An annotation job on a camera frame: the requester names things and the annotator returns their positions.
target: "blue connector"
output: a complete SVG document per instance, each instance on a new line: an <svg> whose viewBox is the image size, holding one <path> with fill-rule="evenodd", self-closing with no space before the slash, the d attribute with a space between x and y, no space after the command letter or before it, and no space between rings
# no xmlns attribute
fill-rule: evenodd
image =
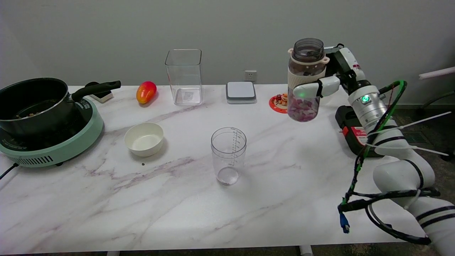
<svg viewBox="0 0 455 256"><path fill-rule="evenodd" d="M348 234L349 233L349 222L343 213L340 213L340 225L341 225L341 228L343 229L343 233Z"/></svg>

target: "mint green induction cooker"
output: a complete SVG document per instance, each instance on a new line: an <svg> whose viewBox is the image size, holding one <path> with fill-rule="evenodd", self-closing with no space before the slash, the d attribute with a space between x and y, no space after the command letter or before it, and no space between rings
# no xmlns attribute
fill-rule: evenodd
<svg viewBox="0 0 455 256"><path fill-rule="evenodd" d="M103 119L90 100L76 102L76 108L65 127L39 138L18 139L0 129L0 151L24 167L61 165L79 155L98 139Z"/></svg>

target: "green indicator light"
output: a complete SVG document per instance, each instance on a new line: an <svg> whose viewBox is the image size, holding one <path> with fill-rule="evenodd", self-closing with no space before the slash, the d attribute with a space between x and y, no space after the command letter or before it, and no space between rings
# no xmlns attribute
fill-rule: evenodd
<svg viewBox="0 0 455 256"><path fill-rule="evenodd" d="M368 96L368 95L363 96L363 97L362 97L362 101L363 101L363 102L369 101L369 96Z"/></svg>

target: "wall outlet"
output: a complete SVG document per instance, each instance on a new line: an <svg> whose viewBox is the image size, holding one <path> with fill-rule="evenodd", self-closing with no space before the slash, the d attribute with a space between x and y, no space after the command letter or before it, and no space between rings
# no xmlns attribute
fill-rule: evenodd
<svg viewBox="0 0 455 256"><path fill-rule="evenodd" d="M256 70L245 70L245 81L255 82L258 79L258 72Z"/></svg>

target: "white marble countertop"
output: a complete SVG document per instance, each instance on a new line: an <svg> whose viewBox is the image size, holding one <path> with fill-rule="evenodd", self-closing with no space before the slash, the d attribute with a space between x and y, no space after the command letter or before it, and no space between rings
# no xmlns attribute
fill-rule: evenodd
<svg viewBox="0 0 455 256"><path fill-rule="evenodd" d="M286 85L256 85L250 105L229 105L224 86L204 86L204 104L195 107L175 106L169 87L142 107L136 89L96 102L105 130L82 155L60 167L18 167L0 181L0 254L398 241L362 210L346 214L350 234L340 228L337 205L355 157L334 117L347 104L343 91L322 99L316 119L298 123L268 106ZM123 135L146 121L160 124L166 141L143 159L128 152ZM210 149L212 133L225 126L248 138L246 171L228 187L215 179ZM356 190L377 193L373 168L392 160L367 160ZM2 171L11 165L0 155ZM374 208L394 228L423 235L390 200Z"/></svg>

